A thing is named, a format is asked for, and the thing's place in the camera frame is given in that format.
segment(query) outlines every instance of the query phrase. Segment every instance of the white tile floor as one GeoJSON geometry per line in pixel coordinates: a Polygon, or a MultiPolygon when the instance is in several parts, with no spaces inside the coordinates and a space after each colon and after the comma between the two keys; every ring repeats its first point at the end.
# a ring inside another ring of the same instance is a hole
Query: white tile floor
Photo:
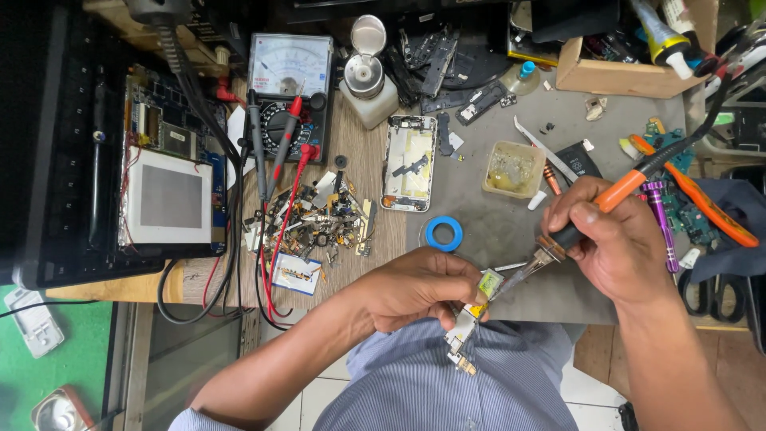
{"type": "MultiPolygon", "coordinates": [[[[296,323],[306,315],[306,310],[295,310],[280,321],[296,323]]],[[[279,331],[261,322],[261,343],[279,335],[279,331]]],[[[621,431],[620,414],[617,408],[625,399],[611,387],[593,377],[576,370],[572,359],[563,370],[561,397],[567,403],[575,422],[583,431],[621,431]]],[[[319,375],[287,407],[269,431],[311,431],[319,415],[343,390],[350,379],[342,357],[319,375]]]]}

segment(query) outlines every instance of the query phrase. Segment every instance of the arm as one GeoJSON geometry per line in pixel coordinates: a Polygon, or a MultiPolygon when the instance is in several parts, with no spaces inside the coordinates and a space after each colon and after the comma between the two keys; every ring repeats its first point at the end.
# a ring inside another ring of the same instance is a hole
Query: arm
{"type": "Polygon", "coordinates": [[[747,430],[665,269],[666,246],[649,206],[631,196],[604,214],[589,203],[610,185],[578,179],[545,210],[542,228],[556,232],[571,220],[589,238],[567,254],[617,309],[641,428],[747,430]]]}
{"type": "Polygon", "coordinates": [[[370,271],[222,370],[191,407],[240,429],[266,429],[314,378],[374,331],[395,331],[428,316],[451,329],[454,314],[445,301],[485,304],[476,288],[480,279],[463,259],[419,248],[370,271]]]}

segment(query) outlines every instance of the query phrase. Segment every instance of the blue tape roll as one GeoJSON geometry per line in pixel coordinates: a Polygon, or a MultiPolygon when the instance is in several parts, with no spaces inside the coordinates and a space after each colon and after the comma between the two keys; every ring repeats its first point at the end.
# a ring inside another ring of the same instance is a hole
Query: blue tape roll
{"type": "Polygon", "coordinates": [[[448,215],[439,215],[428,221],[428,224],[426,225],[426,243],[431,247],[441,250],[442,252],[452,252],[461,242],[463,242],[463,228],[460,227],[460,223],[458,223],[456,219],[453,219],[448,215]],[[454,232],[452,241],[448,244],[441,244],[434,238],[434,229],[439,225],[448,225],[454,232]]]}

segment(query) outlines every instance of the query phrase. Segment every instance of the yellow glue tube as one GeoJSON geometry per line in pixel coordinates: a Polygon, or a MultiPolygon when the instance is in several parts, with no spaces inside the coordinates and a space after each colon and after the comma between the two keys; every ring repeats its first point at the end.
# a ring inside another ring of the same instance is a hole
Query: yellow glue tube
{"type": "Polygon", "coordinates": [[[681,79],[691,78],[692,69],[686,65],[683,58],[683,53],[692,47],[689,39],[660,21],[657,12],[644,0],[630,0],[630,4],[649,38],[652,63],[672,67],[681,79]]]}

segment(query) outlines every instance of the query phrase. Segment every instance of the shirt sleeve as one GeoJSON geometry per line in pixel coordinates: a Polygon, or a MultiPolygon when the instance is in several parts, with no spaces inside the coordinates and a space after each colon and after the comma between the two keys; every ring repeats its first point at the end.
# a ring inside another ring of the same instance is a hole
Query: shirt sleeve
{"type": "Polygon", "coordinates": [[[216,422],[194,409],[186,409],[175,417],[168,431],[242,431],[216,422]]]}

